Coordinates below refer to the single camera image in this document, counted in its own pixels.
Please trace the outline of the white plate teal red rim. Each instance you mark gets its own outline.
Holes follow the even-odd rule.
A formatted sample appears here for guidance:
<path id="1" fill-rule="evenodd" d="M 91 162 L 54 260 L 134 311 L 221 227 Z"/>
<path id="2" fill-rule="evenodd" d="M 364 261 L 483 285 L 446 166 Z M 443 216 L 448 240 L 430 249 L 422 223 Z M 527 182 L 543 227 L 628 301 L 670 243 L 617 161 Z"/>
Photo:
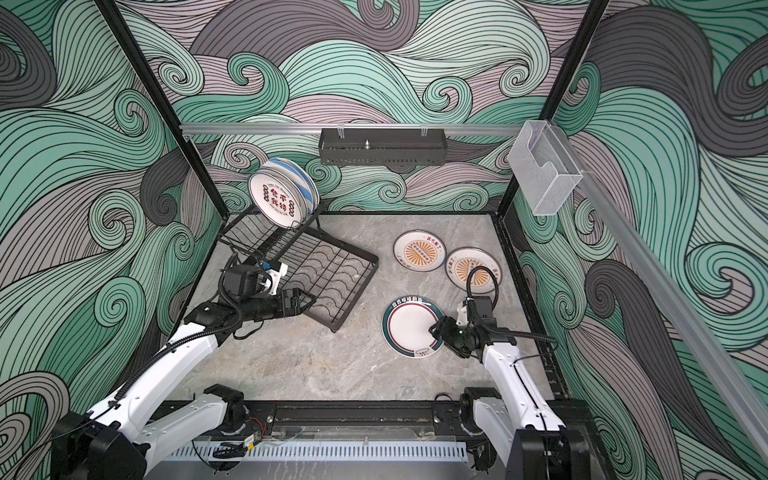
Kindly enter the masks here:
<path id="1" fill-rule="evenodd" d="M 443 345 L 430 328 L 443 317 L 441 309 L 430 299 L 405 295 L 392 301 L 382 317 L 382 333 L 387 344 L 408 358 L 426 358 Z"/>

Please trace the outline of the black dish rack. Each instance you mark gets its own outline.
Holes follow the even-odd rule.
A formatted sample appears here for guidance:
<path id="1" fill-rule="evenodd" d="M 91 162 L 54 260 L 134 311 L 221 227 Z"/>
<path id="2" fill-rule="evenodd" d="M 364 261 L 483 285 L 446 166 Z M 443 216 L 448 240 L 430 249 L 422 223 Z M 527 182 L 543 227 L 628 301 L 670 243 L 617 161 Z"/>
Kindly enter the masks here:
<path id="1" fill-rule="evenodd" d="M 323 200 L 301 225 L 286 229 L 271 223 L 257 207 L 230 219 L 219 241 L 232 251 L 256 260 L 288 265 L 282 288 L 300 288 L 315 298 L 305 314 L 337 332 L 350 316 L 378 270 L 379 258 L 326 232 Z"/>

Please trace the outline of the white plate red characters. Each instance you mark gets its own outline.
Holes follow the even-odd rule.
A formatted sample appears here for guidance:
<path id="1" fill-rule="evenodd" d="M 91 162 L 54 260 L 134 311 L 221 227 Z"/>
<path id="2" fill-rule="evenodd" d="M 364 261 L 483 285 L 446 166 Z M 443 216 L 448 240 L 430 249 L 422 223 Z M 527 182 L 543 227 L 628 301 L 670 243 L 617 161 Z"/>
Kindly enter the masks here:
<path id="1" fill-rule="evenodd" d="M 257 209 L 278 227 L 296 228 L 305 220 L 305 198 L 284 175 L 260 170 L 250 176 L 248 188 Z"/>

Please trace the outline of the blue striped plate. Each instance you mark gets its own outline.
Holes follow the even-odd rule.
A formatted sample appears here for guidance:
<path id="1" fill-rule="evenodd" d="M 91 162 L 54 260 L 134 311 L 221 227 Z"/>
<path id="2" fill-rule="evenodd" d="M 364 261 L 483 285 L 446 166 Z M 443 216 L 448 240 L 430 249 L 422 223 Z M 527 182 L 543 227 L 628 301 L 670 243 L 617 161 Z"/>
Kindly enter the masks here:
<path id="1" fill-rule="evenodd" d="M 306 184 L 309 193 L 312 196 L 313 207 L 311 211 L 314 212 L 320 204 L 321 197 L 316 184 L 314 183 L 312 178 L 309 176 L 309 174 L 300 165 L 298 165 L 297 163 L 287 158 L 274 157 L 274 158 L 271 158 L 270 161 L 280 166 L 287 172 L 294 174 L 297 178 L 302 179 L 302 181 Z"/>

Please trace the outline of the white plate green ring motif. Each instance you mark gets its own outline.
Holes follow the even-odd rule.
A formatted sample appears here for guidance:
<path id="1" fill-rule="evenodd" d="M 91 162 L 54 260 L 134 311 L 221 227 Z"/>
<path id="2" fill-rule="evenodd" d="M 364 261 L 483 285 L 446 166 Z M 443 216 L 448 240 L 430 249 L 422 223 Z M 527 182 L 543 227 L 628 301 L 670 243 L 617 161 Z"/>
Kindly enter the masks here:
<path id="1" fill-rule="evenodd" d="M 314 213 L 315 205 L 314 205 L 314 199 L 312 196 L 312 193 L 309 189 L 309 185 L 305 182 L 304 178 L 301 175 L 295 174 L 291 171 L 288 171 L 286 175 L 291 179 L 297 190 L 299 191 L 306 210 L 307 215 L 311 216 Z"/>

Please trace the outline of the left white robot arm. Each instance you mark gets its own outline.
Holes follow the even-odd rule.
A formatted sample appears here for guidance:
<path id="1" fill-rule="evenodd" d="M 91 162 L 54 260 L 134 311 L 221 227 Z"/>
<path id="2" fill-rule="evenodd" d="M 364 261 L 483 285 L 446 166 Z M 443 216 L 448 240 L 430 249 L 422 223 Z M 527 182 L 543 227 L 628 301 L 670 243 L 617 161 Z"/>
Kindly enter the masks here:
<path id="1" fill-rule="evenodd" d="M 52 432 L 51 477 L 142 479 L 170 454 L 208 431 L 239 433 L 247 418 L 244 395 L 220 384 L 158 420 L 152 416 L 194 367 L 244 321 L 298 316 L 315 301 L 314 295 L 291 288 L 235 305 L 198 305 L 169 343 L 115 392 L 87 414 L 70 412 L 57 422 Z"/>

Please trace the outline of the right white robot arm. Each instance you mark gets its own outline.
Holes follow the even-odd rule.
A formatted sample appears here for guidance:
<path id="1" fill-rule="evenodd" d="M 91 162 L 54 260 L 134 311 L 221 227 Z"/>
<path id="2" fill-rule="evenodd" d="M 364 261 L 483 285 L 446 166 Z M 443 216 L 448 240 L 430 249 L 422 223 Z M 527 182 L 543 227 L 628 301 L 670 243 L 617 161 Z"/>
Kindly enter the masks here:
<path id="1" fill-rule="evenodd" d="M 519 338 L 546 336 L 493 327 L 464 326 L 445 316 L 430 334 L 457 356 L 477 355 L 495 391 L 469 395 L 469 421 L 486 436 L 503 461 L 506 479 L 589 479 L 590 445 L 550 407 L 524 365 Z"/>

